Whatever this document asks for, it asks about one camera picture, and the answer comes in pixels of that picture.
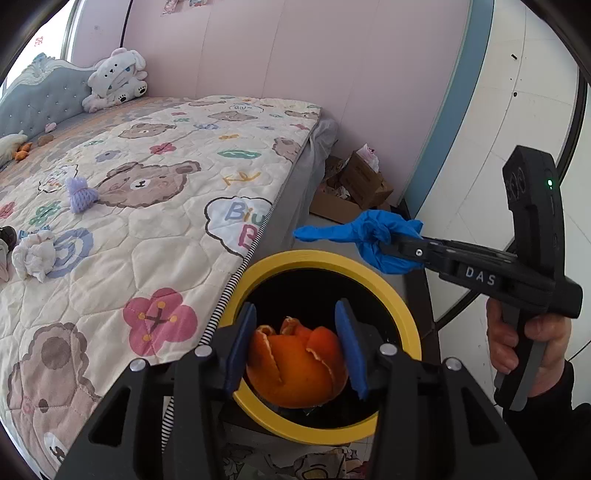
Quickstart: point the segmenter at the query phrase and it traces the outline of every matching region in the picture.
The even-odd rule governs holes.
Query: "pink flower print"
[[[184,342],[197,331],[195,311],[183,305],[183,296],[172,288],[161,288],[150,299],[136,297],[123,308],[131,327],[129,345],[140,356],[151,356],[164,342]]]
[[[165,152],[174,152],[177,149],[171,142],[163,143],[162,145],[154,145],[150,147],[152,155],[162,155]]]
[[[14,212],[14,202],[6,203],[0,207],[0,219],[6,219]]]

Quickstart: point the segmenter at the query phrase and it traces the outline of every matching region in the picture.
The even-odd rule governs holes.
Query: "bed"
[[[41,57],[0,102],[0,135],[58,123],[0,172],[0,226],[55,235],[45,282],[10,264],[0,283],[0,420],[48,478],[132,359],[208,341],[248,263],[291,248],[337,130],[309,102],[231,93],[86,114],[91,72]],[[78,215],[73,176],[100,195]]]

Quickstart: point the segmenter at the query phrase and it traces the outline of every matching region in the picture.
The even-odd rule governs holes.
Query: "tufted headboard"
[[[31,139],[45,125],[82,113],[82,100],[90,95],[86,81],[94,71],[39,54],[0,100],[0,137],[23,130]]]

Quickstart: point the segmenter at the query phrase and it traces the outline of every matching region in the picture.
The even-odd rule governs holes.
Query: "white plush toy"
[[[88,113],[121,105],[141,97],[148,89],[144,81],[148,76],[148,72],[144,71],[146,61],[135,50],[117,48],[97,67],[88,79],[92,94],[82,100],[82,108]]]
[[[21,130],[17,134],[0,138],[0,167],[14,158],[18,147],[27,141],[28,137]]]

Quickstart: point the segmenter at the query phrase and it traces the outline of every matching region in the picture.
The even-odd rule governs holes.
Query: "blue gripper pad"
[[[366,400],[369,395],[367,361],[352,320],[356,322],[349,302],[346,299],[339,300],[335,305],[336,332],[345,355],[351,386],[360,400]]]
[[[236,324],[238,325],[238,332],[226,361],[226,378],[223,386],[228,397],[238,390],[240,380],[246,369],[248,346],[256,329],[256,307],[252,303],[245,303],[242,306]]]

